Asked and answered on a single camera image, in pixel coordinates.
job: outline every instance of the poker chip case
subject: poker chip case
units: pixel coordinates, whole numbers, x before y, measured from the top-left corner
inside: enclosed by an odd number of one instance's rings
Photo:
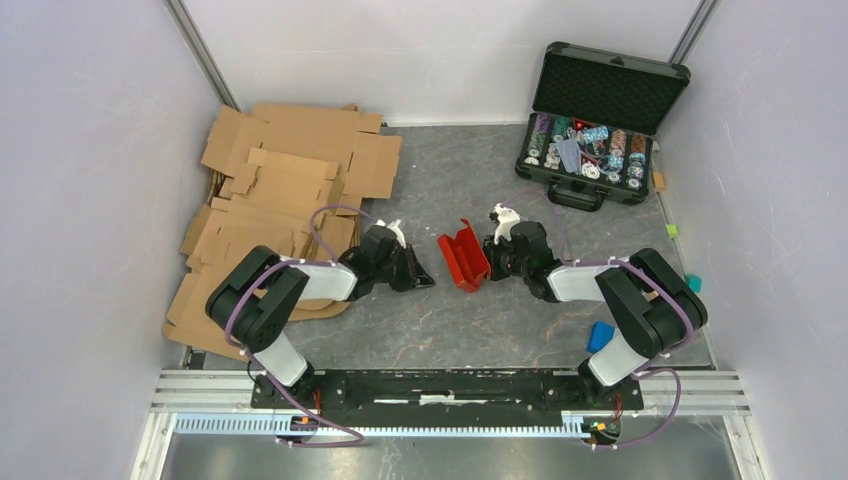
[[[607,198],[641,203],[651,136],[689,79],[683,65],[550,44],[515,173],[548,185],[552,202],[580,210],[596,211]],[[567,152],[558,151],[557,140],[566,141]]]

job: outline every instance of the black mounting plate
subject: black mounting plate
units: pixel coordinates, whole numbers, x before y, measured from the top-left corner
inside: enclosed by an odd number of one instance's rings
[[[615,410],[616,394],[625,410],[644,408],[630,378],[595,403],[578,384],[576,372],[561,369],[324,370],[292,393],[310,409],[320,396],[322,416],[357,427],[562,426],[562,411]],[[251,407],[291,408],[266,377],[256,387]]]

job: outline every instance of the blue block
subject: blue block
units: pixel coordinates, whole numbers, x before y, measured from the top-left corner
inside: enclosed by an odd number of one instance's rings
[[[607,325],[604,322],[595,322],[592,325],[592,332],[589,334],[589,345],[586,346],[586,351],[589,353],[599,352],[607,346],[614,334],[615,327],[612,325]]]
[[[686,278],[686,285],[688,285],[693,292],[701,292],[701,277],[687,273],[684,278]]]

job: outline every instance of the red plastic part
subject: red plastic part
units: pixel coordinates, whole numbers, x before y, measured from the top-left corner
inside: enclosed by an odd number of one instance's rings
[[[477,241],[471,223],[464,218],[461,221],[465,228],[456,232],[456,238],[444,234],[439,237],[438,242],[453,282],[466,292],[473,293],[480,289],[492,267],[480,247],[480,242]]]

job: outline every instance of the cardboard sheet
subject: cardboard sheet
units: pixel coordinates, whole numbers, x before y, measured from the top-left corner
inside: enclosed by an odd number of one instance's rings
[[[253,148],[233,179],[232,201],[308,221],[318,208],[341,200],[338,173],[334,162]]]
[[[244,360],[206,316],[209,295],[257,245],[329,260],[311,237],[312,213],[328,204],[359,208],[363,198],[391,196],[400,137],[379,135],[381,123],[381,115],[360,112],[354,104],[329,109],[264,103],[252,115],[222,107],[201,160],[215,172],[210,197],[180,247],[191,272],[168,310],[165,336]],[[315,227],[341,254],[358,244],[359,222],[355,212],[335,209],[319,215]],[[301,302],[289,320],[333,317],[348,305]]]
[[[397,172],[400,137],[378,135],[382,115],[349,108],[355,106],[335,109],[260,103],[249,116],[224,106],[201,163],[235,177],[247,163],[250,149],[262,148],[338,163],[343,182],[348,175],[354,178],[343,193],[388,198]]]

